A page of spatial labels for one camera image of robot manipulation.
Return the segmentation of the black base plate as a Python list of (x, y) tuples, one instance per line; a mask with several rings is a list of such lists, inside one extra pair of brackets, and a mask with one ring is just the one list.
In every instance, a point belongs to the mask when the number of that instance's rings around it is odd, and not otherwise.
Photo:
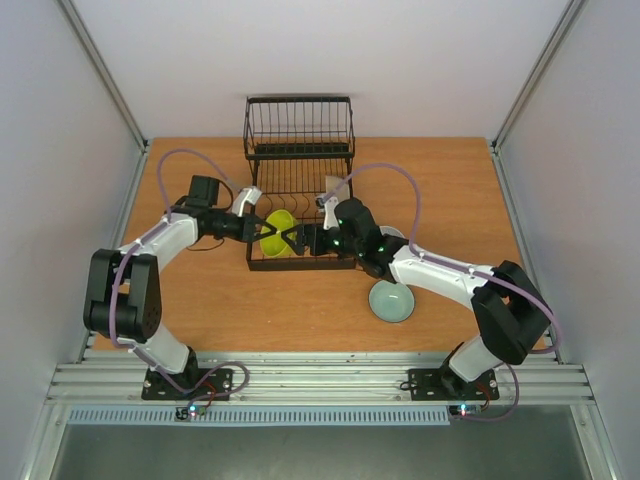
[(215, 394), (215, 401), (226, 401), (230, 398), (231, 388), (234, 386), (234, 373), (231, 368), (222, 368), (210, 374), (207, 379), (195, 387), (202, 379), (206, 369), (198, 369), (194, 375), (173, 375), (174, 381), (188, 393), (183, 393), (169, 383), (160, 373), (148, 370), (146, 372), (141, 399), (144, 401), (187, 401), (204, 396), (206, 399)]
[(478, 379), (466, 382), (439, 368), (413, 368), (401, 388), (414, 401), (482, 401), (500, 398), (495, 372), (488, 370)]

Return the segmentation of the lime green bowl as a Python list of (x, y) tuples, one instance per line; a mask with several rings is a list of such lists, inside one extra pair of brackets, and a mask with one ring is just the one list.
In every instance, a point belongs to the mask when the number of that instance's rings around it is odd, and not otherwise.
[(288, 210), (279, 209), (270, 213), (266, 222), (275, 228), (275, 232), (271, 233), (267, 226), (262, 227), (260, 233), (266, 234), (259, 240), (262, 254), (270, 259), (293, 255), (294, 250), (284, 240), (283, 232), (298, 225), (295, 217)]

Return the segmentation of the pale teal bowl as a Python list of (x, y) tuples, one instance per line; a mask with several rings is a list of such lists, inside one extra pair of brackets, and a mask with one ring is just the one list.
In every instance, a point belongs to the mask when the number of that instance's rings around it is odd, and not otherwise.
[(373, 314), (387, 323), (407, 320), (415, 308), (412, 291), (403, 284), (378, 281), (368, 295), (369, 307)]

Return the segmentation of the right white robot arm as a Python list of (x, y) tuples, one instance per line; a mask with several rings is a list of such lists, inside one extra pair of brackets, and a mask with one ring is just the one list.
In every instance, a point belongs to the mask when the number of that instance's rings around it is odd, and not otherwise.
[(478, 334), (456, 347), (435, 374), (447, 399), (458, 399), (495, 367), (519, 365), (552, 325), (552, 312), (516, 263), (473, 265), (434, 254), (385, 233), (357, 198), (323, 204), (322, 224), (279, 229), (295, 253), (352, 258), (364, 272), (389, 283), (448, 298), (475, 316)]

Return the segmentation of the cream beige bowl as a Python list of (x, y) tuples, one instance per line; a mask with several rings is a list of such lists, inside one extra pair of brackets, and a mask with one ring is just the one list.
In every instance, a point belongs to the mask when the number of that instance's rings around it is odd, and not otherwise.
[(343, 178), (333, 175), (327, 175), (325, 177), (325, 190), (326, 193), (331, 193), (339, 201), (346, 200), (350, 197), (350, 186)]

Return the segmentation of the white bowl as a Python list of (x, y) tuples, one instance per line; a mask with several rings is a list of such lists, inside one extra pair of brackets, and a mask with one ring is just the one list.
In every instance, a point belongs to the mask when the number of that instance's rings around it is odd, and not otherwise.
[(401, 231), (391, 226), (381, 226), (380, 232), (385, 241), (406, 239)]

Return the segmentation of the left small circuit board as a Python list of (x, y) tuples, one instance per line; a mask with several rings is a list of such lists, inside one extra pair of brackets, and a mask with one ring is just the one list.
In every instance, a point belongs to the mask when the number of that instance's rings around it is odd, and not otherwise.
[(206, 406), (191, 405), (188, 407), (177, 407), (174, 412), (176, 421), (191, 421), (198, 417), (202, 417), (207, 413)]

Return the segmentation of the right small circuit board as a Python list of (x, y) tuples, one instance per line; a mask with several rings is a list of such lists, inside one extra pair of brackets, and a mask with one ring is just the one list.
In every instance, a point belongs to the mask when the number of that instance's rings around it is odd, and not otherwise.
[(449, 407), (449, 414), (452, 417), (468, 417), (479, 415), (483, 411), (483, 407), (480, 405), (459, 404)]

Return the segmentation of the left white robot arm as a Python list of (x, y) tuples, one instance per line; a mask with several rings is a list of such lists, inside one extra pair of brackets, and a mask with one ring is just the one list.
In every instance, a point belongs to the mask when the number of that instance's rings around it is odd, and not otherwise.
[(160, 273), (181, 252), (209, 236), (252, 243), (265, 226), (276, 228), (246, 207), (257, 204), (262, 191), (246, 187), (230, 206), (217, 206), (222, 182), (195, 175), (189, 192), (170, 205), (159, 222), (142, 236), (117, 249), (99, 249), (91, 257), (83, 308), (87, 330), (125, 348), (166, 375), (165, 384), (179, 398), (195, 395), (200, 371), (189, 363), (190, 349), (162, 321)]

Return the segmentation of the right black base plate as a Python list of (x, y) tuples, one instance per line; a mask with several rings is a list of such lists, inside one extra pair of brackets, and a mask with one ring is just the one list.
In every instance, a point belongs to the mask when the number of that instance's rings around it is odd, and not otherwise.
[(466, 382), (439, 368), (413, 368), (401, 388), (414, 401), (482, 401), (500, 398), (495, 372), (488, 370), (478, 379)]

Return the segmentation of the small circuit board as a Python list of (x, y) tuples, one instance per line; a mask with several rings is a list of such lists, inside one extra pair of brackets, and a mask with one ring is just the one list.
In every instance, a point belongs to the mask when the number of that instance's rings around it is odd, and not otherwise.
[(176, 421), (191, 421), (198, 417), (202, 417), (207, 413), (206, 406), (191, 405), (188, 407), (177, 407), (174, 412)]
[(459, 404), (449, 407), (449, 414), (452, 417), (468, 417), (479, 415), (483, 411), (483, 407), (480, 405)]

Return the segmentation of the aluminium rail base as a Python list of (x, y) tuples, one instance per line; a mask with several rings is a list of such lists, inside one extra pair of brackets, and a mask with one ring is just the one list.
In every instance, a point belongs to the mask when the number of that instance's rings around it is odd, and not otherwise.
[[(243, 363), (248, 386), (234, 394), (246, 405), (406, 404), (399, 385), (412, 368), (437, 367), (438, 352), (201, 352), (206, 369), (226, 361)], [(78, 363), (59, 364), (48, 404), (138, 404), (145, 365), (124, 351), (89, 349)], [(561, 364), (552, 354), (533, 355), (512, 369), (498, 368), (498, 405), (592, 405), (595, 397), (584, 368)]]

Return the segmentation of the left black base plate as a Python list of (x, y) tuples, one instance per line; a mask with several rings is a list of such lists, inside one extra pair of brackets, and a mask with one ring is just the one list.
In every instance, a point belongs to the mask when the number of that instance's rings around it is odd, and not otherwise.
[(234, 386), (234, 373), (231, 368), (222, 368), (210, 374), (207, 379), (195, 387), (202, 379), (206, 369), (198, 369), (194, 375), (173, 375), (174, 381), (188, 393), (183, 393), (169, 383), (160, 373), (148, 370), (146, 372), (141, 399), (144, 401), (187, 401), (204, 396), (206, 399), (215, 394), (215, 401), (226, 401), (230, 398), (231, 388)]

